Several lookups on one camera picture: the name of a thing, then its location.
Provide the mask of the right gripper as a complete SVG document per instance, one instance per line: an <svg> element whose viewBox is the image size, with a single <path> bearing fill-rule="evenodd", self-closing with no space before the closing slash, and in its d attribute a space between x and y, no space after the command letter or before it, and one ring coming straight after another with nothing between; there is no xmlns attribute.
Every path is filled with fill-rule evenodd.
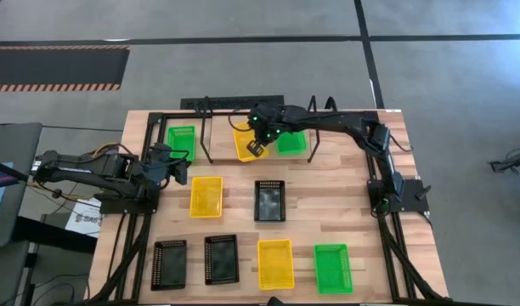
<svg viewBox="0 0 520 306"><path fill-rule="evenodd" d="M280 105L256 104L251 108L248 125L254 132L256 141L275 141L284 131L282 115L284 108ZM246 148L254 155L264 152L261 144L251 140Z"/></svg>

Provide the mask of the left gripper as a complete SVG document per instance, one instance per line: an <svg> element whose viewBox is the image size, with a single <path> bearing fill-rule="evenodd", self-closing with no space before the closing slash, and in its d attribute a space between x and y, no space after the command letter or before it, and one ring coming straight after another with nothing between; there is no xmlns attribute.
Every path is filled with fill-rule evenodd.
<svg viewBox="0 0 520 306"><path fill-rule="evenodd" d="M156 163L151 166L151 179L155 181L160 188L166 188L169 185L169 178L171 177L171 168L178 163L178 159L170 159L167 162ZM181 172L186 172L191 165L190 161L181 161L177 164L177 169ZM188 183L187 174L178 174L177 182L181 185Z"/></svg>

